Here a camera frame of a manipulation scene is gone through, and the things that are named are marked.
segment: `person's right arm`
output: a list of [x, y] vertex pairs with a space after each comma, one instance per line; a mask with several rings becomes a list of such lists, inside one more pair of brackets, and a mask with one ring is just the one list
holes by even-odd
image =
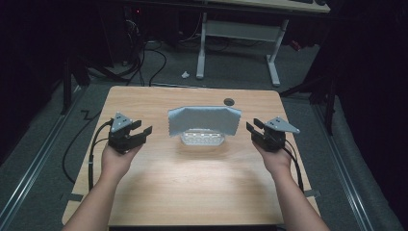
[[275, 182], [276, 193], [281, 207], [283, 220], [290, 231], [329, 230], [297, 186], [291, 174], [291, 157], [283, 149], [277, 152], [266, 152], [254, 143], [261, 153], [267, 170]]

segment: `human arm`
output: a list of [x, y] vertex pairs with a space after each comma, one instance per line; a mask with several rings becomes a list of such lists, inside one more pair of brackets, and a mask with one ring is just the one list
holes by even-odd
[[105, 146], [99, 180], [63, 230], [106, 230], [117, 185], [129, 170], [133, 158], [140, 149], [141, 146], [138, 146], [122, 155], [110, 146]]
[[306, 199], [291, 174], [291, 157], [283, 149], [274, 153], [266, 152], [253, 142], [261, 153], [267, 170], [275, 182], [276, 193], [283, 220], [291, 231], [329, 230], [327, 225]]

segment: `hand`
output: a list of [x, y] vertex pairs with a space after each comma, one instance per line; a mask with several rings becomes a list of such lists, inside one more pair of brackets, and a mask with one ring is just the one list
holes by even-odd
[[125, 154], [120, 154], [106, 144], [102, 152], [101, 179], [118, 184], [128, 172], [133, 158], [135, 158], [141, 147], [142, 145], [129, 150]]
[[285, 150], [279, 149], [276, 152], [267, 152], [254, 141], [255, 148], [261, 153], [265, 167], [272, 177], [280, 173], [291, 173], [291, 156]]

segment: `white desk leg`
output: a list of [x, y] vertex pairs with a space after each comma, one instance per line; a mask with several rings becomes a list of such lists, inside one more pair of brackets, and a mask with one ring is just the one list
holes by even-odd
[[276, 55], [278, 54], [280, 44], [282, 43], [283, 36], [285, 36], [286, 28], [288, 26], [289, 20], [286, 19], [283, 21], [279, 33], [276, 38], [275, 47], [273, 49], [273, 53], [271, 55], [267, 55], [268, 67], [269, 67], [269, 74], [270, 78], [272, 79], [272, 84], [275, 87], [280, 86], [278, 72], [276, 71], [275, 66], [275, 59]]
[[204, 78], [204, 66], [205, 66], [205, 37], [207, 29], [207, 13], [203, 13], [203, 21], [201, 24], [201, 47], [200, 53], [198, 54], [198, 63], [197, 63], [197, 79]]

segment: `desk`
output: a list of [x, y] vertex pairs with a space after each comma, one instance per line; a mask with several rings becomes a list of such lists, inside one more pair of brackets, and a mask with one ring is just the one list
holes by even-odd
[[[312, 4], [299, 3], [289, 0], [206, 0], [214, 3], [228, 3], [244, 5], [249, 7], [272, 8], [286, 11], [301, 11], [308, 13], [329, 13], [330, 8], [327, 5], [320, 6], [313, 2]], [[205, 68], [205, 40], [207, 36], [227, 37], [234, 39], [254, 39], [261, 41], [273, 41], [274, 47], [270, 55], [267, 55], [267, 64], [269, 68], [270, 78], [275, 87], [280, 86], [278, 73], [275, 66], [275, 59], [281, 45], [283, 36], [285, 36], [286, 28], [289, 20], [284, 19], [280, 27], [271, 27], [264, 25], [243, 24], [234, 22], [223, 22], [215, 20], [207, 20], [207, 14], [203, 13], [201, 26], [201, 46], [198, 54], [197, 62], [197, 79], [204, 78]]]
[[[224, 106], [225, 98], [242, 110], [236, 136], [220, 146], [186, 146], [168, 134], [167, 112], [183, 106]], [[116, 112], [140, 119], [153, 133], [120, 182], [110, 226], [255, 225], [283, 223], [274, 183], [246, 131], [247, 121], [287, 119], [279, 94], [271, 90], [111, 88], [96, 128]], [[106, 138], [108, 129], [99, 138]], [[287, 135], [297, 150], [292, 134]], [[100, 175], [103, 143], [94, 150], [94, 181]], [[88, 155], [72, 193], [88, 193]], [[300, 156], [305, 190], [310, 183]], [[293, 177], [296, 171], [292, 168]], [[309, 197], [319, 212], [316, 201]], [[80, 202], [69, 201], [66, 223]]]

